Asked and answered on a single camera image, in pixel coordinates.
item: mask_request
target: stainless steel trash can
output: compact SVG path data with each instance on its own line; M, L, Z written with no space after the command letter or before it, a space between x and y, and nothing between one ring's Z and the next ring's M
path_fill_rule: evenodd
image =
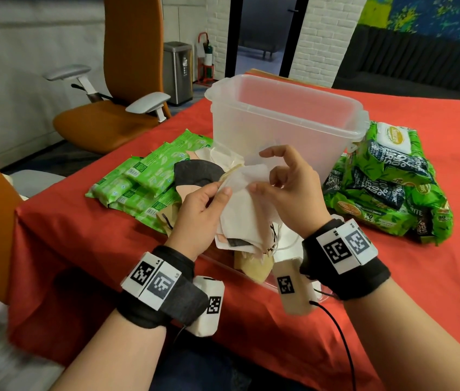
M163 49L163 90L168 103L178 106L193 98L192 45L171 41Z

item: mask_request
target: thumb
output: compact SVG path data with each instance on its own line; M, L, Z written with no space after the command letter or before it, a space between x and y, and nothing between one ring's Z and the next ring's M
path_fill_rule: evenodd
M278 201L279 196L282 193L280 188L270 185L268 182L254 182L248 185L248 190L259 196L263 196L270 200L272 203Z
M231 188L226 187L220 190L217 195L215 195L212 203L208 206L207 212L210 213L210 216L219 218L224 208L228 204L228 201L231 198Z

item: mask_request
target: black door frame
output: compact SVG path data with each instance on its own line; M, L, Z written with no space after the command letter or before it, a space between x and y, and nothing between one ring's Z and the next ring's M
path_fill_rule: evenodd
M291 20L290 31L286 41L286 48L284 50L283 62L280 65L280 77L287 78L290 74L291 64L295 57L295 50L299 42L300 31L304 16L306 15L307 3L309 0L297 0ZM235 75L235 66L237 63L237 50L239 48L239 32L241 28L241 14L242 14L243 0L230 1L230 16L228 24L228 41L226 46L226 68L225 77L233 77Z

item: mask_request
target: hand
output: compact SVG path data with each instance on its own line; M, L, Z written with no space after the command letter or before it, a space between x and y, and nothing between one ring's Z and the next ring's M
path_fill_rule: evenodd
M220 185L220 182L213 182L186 196L166 246L193 261L207 250L217 233L221 213L231 197L228 187L217 193Z
M259 152L259 155L263 158L284 157L287 166L272 169L269 184L255 182L248 186L248 190L268 199L288 228L305 239L331 220L320 178L295 148L278 145Z

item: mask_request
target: red tablecloth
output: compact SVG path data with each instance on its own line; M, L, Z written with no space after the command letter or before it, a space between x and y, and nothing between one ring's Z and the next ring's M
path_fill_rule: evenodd
M460 101L331 90L360 100L372 119L416 128L455 215L454 236L421 246L366 230L393 277L460 342ZM17 209L9 289L9 337L18 347L69 364L113 308L111 289L162 235L85 198L88 188L131 155L145 156L186 128L210 135L201 100L158 128L31 198ZM320 390L350 389L349 366L331 320L283 313L272 291L203 259L198 274L223 280L214 339L237 354ZM340 303L328 299L351 349L359 389L382 389Z

